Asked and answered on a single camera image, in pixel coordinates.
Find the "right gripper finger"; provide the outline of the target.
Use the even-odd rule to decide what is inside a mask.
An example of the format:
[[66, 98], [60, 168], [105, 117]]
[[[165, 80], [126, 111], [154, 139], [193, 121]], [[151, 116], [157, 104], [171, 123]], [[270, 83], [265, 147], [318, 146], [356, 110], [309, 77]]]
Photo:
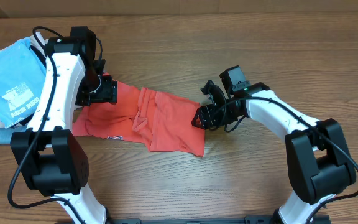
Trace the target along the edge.
[[196, 110], [195, 116], [191, 121], [192, 126], [200, 129], [204, 129], [204, 119], [203, 119], [203, 112], [202, 108], [198, 108]]
[[206, 95], [213, 105], [222, 106], [226, 102], [223, 91], [212, 80], [208, 80], [201, 89], [202, 94]]

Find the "red t-shirt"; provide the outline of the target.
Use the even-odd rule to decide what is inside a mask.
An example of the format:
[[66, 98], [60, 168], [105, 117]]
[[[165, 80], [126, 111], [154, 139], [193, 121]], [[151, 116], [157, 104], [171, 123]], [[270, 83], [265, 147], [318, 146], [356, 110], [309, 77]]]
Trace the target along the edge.
[[205, 131], [191, 123], [199, 107], [180, 96], [118, 82], [116, 104], [85, 106], [73, 123], [73, 134], [139, 142], [150, 152], [202, 157]]

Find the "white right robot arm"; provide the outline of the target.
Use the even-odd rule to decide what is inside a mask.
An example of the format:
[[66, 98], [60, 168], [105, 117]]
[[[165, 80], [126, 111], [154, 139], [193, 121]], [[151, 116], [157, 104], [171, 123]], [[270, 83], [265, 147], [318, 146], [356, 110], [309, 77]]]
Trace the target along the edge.
[[194, 127], [214, 130], [250, 118], [285, 143], [293, 192], [269, 222], [328, 223], [327, 218], [315, 217], [317, 211], [356, 181], [356, 168], [339, 123], [297, 111], [263, 83], [244, 81], [222, 90], [210, 80], [201, 92], [211, 103], [197, 109]]

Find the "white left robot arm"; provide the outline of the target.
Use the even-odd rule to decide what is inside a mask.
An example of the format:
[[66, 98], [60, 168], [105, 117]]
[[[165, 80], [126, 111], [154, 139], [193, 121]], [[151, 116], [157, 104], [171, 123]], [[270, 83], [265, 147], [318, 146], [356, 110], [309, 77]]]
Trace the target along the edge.
[[103, 75], [94, 34], [53, 37], [45, 44], [47, 74], [37, 109], [10, 147], [18, 168], [7, 191], [12, 207], [58, 202], [74, 223], [110, 223], [88, 185], [88, 157], [73, 135], [76, 106], [115, 104], [117, 82]]

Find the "black folded garment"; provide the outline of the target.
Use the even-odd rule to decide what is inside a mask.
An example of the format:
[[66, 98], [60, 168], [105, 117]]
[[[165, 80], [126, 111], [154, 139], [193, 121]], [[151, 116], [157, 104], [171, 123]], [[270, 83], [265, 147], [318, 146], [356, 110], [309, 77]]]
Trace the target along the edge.
[[[41, 62], [41, 68], [46, 68], [46, 58], [43, 55], [43, 53], [36, 47], [31, 45], [30, 46], [31, 51], [33, 51], [33, 53], [36, 55], [36, 57], [39, 59], [39, 61]], [[33, 115], [28, 116], [26, 119], [22, 120], [19, 122], [20, 125], [25, 126], [31, 119], [32, 119]]]

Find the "light blue folded t-shirt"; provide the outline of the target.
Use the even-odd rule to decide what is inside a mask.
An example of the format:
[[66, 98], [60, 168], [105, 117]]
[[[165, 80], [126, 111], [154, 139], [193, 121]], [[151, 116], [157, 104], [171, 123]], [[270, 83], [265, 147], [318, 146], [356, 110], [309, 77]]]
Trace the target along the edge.
[[45, 65], [26, 37], [0, 51], [0, 120], [5, 128], [35, 113], [45, 81]]

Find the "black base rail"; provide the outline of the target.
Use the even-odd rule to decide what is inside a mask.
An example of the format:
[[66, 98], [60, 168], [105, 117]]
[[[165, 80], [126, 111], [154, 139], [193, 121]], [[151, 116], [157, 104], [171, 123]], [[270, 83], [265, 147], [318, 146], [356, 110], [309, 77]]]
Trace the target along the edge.
[[201, 218], [141, 220], [139, 218], [113, 219], [110, 224], [273, 224], [272, 215], [248, 215], [243, 218]]

